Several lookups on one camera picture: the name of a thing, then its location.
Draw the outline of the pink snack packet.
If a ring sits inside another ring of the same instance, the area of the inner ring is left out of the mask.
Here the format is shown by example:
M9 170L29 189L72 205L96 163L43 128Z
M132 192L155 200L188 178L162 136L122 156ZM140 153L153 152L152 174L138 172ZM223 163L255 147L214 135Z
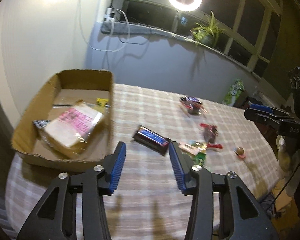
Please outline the pink snack packet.
M199 148L189 145L187 143L181 142L178 144L178 146L183 152L190 154L192 156L196 156L200 152Z

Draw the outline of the green white bag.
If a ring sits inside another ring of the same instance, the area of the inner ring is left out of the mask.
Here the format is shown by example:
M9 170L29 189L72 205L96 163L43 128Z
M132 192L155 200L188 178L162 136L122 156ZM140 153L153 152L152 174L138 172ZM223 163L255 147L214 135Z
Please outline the green white bag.
M230 86L228 92L226 93L222 104L227 106L233 106L240 94L245 91L244 83L241 79L236 79L234 83Z

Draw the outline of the packaged sliced bread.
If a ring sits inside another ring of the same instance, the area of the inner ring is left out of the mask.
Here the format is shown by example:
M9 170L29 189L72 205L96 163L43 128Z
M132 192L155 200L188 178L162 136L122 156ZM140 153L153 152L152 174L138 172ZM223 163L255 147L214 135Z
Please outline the packaged sliced bread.
M78 100L37 131L49 148L77 159L87 148L90 137L104 128L107 114L107 107Z

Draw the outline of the cardboard box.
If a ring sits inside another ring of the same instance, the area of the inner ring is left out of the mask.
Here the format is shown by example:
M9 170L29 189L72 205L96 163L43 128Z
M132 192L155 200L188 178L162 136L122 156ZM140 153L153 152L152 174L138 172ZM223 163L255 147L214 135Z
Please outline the cardboard box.
M33 97L12 137L28 164L81 172L109 154L113 74L64 70Z

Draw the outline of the green candy packet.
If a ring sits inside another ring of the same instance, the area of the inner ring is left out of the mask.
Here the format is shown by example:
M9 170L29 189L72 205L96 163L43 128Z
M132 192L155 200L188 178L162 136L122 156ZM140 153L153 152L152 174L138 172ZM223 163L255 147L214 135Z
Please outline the green candy packet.
M195 165L200 165L200 166L204 167L205 162L206 162L206 153L205 152L199 152L192 158L192 160L193 160Z

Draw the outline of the potted spider plant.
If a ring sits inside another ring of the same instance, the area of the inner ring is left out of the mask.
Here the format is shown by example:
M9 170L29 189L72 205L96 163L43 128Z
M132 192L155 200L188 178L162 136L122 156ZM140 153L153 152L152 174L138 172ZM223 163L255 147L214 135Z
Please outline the potted spider plant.
M207 19L208 25L196 22L196 27L191 29L191 34L196 46L205 45L210 48L215 48L220 34L226 31L219 27L213 11L211 10L210 12L211 17Z

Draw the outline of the white power adapter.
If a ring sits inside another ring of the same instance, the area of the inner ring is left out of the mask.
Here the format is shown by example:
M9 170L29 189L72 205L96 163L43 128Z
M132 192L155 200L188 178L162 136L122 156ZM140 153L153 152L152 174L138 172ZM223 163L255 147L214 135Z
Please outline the white power adapter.
M106 9L106 13L104 15L104 22L115 22L115 10L112 7L108 7Z

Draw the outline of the large Snickers bar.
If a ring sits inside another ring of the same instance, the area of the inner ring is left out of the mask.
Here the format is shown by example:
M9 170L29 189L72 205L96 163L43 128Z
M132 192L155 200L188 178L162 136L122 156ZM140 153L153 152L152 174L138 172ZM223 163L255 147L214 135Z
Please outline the large Snickers bar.
M170 138L164 137L142 125L138 126L132 138L136 142L160 153L163 156L166 154L171 142Z

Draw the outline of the small Snickers bar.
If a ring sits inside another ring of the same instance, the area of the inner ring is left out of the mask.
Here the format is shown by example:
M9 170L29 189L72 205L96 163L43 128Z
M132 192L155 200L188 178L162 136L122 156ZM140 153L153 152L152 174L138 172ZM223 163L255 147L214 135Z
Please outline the small Snickers bar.
M192 97L192 96L185 96L184 97L184 101L188 102L188 103L198 103L198 104L202 104L202 102L196 98L196 97Z

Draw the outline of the yellow snack packet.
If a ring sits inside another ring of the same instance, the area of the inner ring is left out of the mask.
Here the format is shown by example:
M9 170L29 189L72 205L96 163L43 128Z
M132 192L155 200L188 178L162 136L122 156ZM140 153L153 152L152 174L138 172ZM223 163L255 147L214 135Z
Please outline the yellow snack packet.
M109 107L109 100L108 99L104 99L104 98L97 98L96 99L96 105L98 107L102 107L102 108L106 108Z

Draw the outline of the grey windowsill mat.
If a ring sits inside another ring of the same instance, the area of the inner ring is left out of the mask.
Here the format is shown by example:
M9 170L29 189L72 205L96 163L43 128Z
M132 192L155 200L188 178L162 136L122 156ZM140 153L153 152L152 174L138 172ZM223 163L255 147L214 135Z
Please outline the grey windowsill mat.
M191 43L195 45L194 40L187 38L185 36L181 36L175 33L171 33L169 31L165 31L158 28L153 28L147 25L139 25L139 24L129 24L129 28L126 23L122 22L102 22L100 27L100 32L103 35L110 35L112 33L113 35L128 35L130 36L157 36L159 38L165 38L165 39L172 39L178 42L186 42ZM213 51L214 53L221 55L222 57L226 58L227 60L237 64L241 68L243 68L246 72L249 72L256 76L255 73L253 73L253 69L249 68L248 66L238 62L233 57L230 57L229 55L224 54L221 51L218 51L215 48L210 48L208 46L201 46L204 47L210 51Z

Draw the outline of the plaid tablecloth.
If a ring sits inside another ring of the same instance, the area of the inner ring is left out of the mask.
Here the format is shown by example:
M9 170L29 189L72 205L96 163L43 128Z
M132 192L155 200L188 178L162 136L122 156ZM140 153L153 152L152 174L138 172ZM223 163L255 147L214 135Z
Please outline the plaid tablecloth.
M201 141L200 123L216 125L220 151L208 151L209 171L236 172L256 198L268 194L279 181L273 150L242 109L204 100L208 113L189 117L180 109L179 95L136 86L113 87L112 144L123 141L126 161L119 187L104 198L113 239L183 239L191 197L177 188L168 156L132 140L139 125L177 142ZM245 159L234 149L242 147Z

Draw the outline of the small silver black snack packet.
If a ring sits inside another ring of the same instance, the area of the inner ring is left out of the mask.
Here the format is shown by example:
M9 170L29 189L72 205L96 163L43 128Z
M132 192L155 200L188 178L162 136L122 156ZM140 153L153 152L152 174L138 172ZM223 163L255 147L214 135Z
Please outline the small silver black snack packet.
M51 120L33 120L33 125L36 129L41 130L44 129L50 122Z

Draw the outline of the colourful milk candy packet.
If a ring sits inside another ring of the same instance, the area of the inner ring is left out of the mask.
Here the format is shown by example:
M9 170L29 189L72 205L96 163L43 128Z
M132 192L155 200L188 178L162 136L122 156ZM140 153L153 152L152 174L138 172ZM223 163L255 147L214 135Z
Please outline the colourful milk candy packet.
M189 144L202 150L221 150L223 146L217 143L190 141Z

